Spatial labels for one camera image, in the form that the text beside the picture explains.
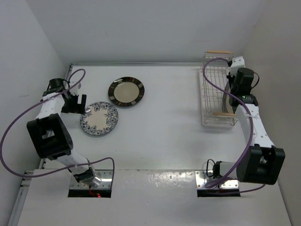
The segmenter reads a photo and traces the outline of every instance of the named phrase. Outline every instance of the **white panel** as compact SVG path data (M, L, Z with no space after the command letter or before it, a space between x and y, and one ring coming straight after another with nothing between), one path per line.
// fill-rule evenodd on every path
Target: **white panel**
M65 63L200 61L246 45L266 0L27 0Z
M246 67L260 76L253 90L262 122L286 154L279 183L293 225L301 222L301 1L269 1L244 52Z
M34 178L18 226L291 225L277 184L242 197L198 198L194 171L117 170L110 199L67 198L70 176Z
M82 68L76 66L73 71ZM130 108L117 107L119 121L103 137L87 135L78 114L61 114L74 150L90 161L107 156L118 169L200 169L208 158L236 161L246 143L240 124L232 129L201 125L199 66L85 66L79 90L87 105L110 102L108 88L120 77L132 76L145 87L143 99ZM78 80L82 73L73 76ZM47 168L59 163L47 161ZM110 161L95 165L107 169Z
M22 111L39 102L48 81L63 77L65 69L39 23L24 0L0 0L0 134ZM7 164L17 171L34 169L39 157L26 123L38 115L37 108L12 127L3 147ZM0 225L7 225L21 178L0 164Z

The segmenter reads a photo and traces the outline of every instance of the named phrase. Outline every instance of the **gray wall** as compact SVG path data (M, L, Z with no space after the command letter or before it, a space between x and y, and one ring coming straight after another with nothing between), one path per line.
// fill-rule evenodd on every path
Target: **gray wall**
M301 1L269 1L244 51L246 66L261 77L254 89L262 121L286 159L280 186L294 225L301 223Z
M27 0L65 64L241 54L266 0Z
M48 80L65 69L25 0L0 1L0 135L10 122L40 101ZM4 142L3 156L15 171L34 169L39 158L26 129L39 109L19 120ZM21 178L0 164L0 225L7 224Z

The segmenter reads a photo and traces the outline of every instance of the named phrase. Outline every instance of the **rack wire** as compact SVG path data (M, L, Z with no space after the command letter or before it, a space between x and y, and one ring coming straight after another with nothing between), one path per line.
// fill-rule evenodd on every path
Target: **rack wire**
M228 51L206 51L203 65L199 71L199 79L202 83L202 118L203 124L207 126L234 126L237 118L231 107L227 107L229 97L223 92L211 86L203 77L203 66L213 58L222 57L227 60L233 58L233 53ZM206 67L207 78L218 87L228 89L227 70L228 65L224 61L216 61Z

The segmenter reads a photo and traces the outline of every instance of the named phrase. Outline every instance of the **floral patterned plate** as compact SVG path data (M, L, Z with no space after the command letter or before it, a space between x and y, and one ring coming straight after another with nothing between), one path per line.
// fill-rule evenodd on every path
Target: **floral patterned plate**
M117 109L107 102L96 102L89 105L80 117L82 129L94 136L101 136L110 132L117 122Z

